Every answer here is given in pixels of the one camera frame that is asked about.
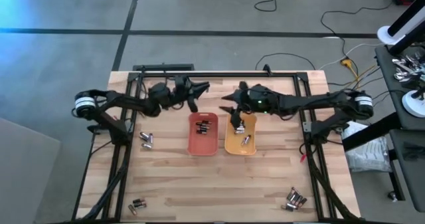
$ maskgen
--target gray floor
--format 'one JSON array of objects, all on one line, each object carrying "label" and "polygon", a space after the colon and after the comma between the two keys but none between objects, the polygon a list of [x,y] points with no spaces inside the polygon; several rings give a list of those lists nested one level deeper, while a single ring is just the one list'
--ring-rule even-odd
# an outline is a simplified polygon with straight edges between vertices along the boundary
[{"label": "gray floor", "polygon": [[[261,0],[139,0],[132,29],[197,31],[282,31],[327,33],[319,20],[324,11],[356,11],[384,7],[389,0],[278,0],[278,11],[261,13]],[[131,0],[0,0],[0,28],[123,29]],[[325,22],[337,32],[374,33],[389,25],[405,7],[328,14]],[[52,136],[62,142],[59,158],[44,193],[37,223],[69,219],[84,171],[90,142],[87,121],[70,115],[74,95],[105,89],[121,35],[0,34],[0,117]],[[376,39],[347,39],[346,51]],[[341,40],[263,37],[129,36],[120,70],[135,64],[188,63],[197,70],[252,70],[262,55],[287,52],[305,56],[318,68],[342,57]],[[350,57],[360,72],[376,63],[373,47]],[[269,57],[260,64],[273,69],[311,69],[290,56]],[[352,74],[338,64],[328,66],[329,82],[347,82]],[[369,79],[381,76],[375,73]],[[383,80],[367,85],[375,96],[386,90]],[[381,102],[371,121],[393,111]],[[423,223],[425,214],[411,200],[391,203],[385,173],[352,175],[362,216],[373,221]]]}]

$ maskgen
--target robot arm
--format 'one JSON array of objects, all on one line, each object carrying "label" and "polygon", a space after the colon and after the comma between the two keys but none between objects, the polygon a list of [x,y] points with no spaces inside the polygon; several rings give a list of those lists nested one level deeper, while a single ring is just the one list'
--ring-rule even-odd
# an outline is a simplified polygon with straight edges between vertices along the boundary
[{"label": "robot arm", "polygon": [[329,135],[330,128],[350,120],[366,120],[373,115],[372,98],[364,92],[352,90],[299,97],[280,94],[260,84],[249,88],[245,82],[240,82],[239,89],[222,99],[237,103],[236,109],[220,107],[231,115],[230,122],[235,130],[242,121],[240,112],[277,114],[282,120],[289,120],[300,110],[338,108],[335,115],[327,120],[307,124],[307,129],[310,129],[313,136],[322,136],[323,139]]},{"label": "robot arm", "polygon": [[168,109],[187,101],[192,112],[198,112],[195,99],[209,88],[208,82],[194,83],[187,76],[174,78],[175,88],[171,92],[164,82],[157,83],[148,90],[147,98],[135,98],[116,91],[87,90],[75,96],[75,114],[77,118],[95,120],[110,131],[112,143],[126,145],[130,138],[123,120],[115,120],[106,110],[121,107],[136,110],[149,117],[156,117],[161,109]]}]

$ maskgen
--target yellow tray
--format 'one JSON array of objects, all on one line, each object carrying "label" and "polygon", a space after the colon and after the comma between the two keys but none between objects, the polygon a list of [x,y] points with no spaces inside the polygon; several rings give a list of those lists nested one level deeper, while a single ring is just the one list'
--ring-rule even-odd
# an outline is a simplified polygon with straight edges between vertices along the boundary
[{"label": "yellow tray", "polygon": [[[253,114],[242,113],[240,118],[245,121],[245,133],[235,134],[233,126],[230,123],[230,115],[227,116],[224,148],[230,154],[254,155],[257,152],[255,149],[255,123],[257,122],[257,117]],[[241,145],[243,139],[248,135],[251,135],[250,141],[247,144]]]}]

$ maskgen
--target orange tray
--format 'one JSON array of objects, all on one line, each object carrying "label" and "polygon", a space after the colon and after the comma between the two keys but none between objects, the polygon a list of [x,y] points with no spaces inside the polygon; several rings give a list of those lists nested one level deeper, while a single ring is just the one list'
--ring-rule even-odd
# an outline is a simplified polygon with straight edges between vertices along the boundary
[{"label": "orange tray", "polygon": [[[227,117],[226,140],[224,148],[230,154],[235,155],[254,155],[257,152],[255,148],[255,123],[257,117],[253,114],[240,114],[240,118],[245,121],[245,133],[235,134],[234,128],[230,123],[230,115]],[[243,139],[251,135],[250,141],[247,144],[241,145]]]},{"label": "orange tray", "polygon": [[[206,134],[197,134],[197,122],[210,121]],[[218,151],[218,116],[213,113],[196,112],[189,116],[189,146],[187,152],[195,156],[213,156]]]}]

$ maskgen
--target plastic bag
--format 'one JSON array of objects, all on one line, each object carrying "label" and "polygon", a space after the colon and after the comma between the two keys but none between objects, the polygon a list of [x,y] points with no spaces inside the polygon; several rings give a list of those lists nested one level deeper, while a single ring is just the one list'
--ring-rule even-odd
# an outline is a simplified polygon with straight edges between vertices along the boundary
[{"label": "plastic bag", "polygon": [[[350,125],[342,133],[342,138],[349,137],[364,128],[366,125],[356,122],[348,122]],[[388,156],[388,148],[386,139],[379,137],[362,146],[345,152],[349,169],[352,172],[357,171],[391,171],[390,158]]]}]

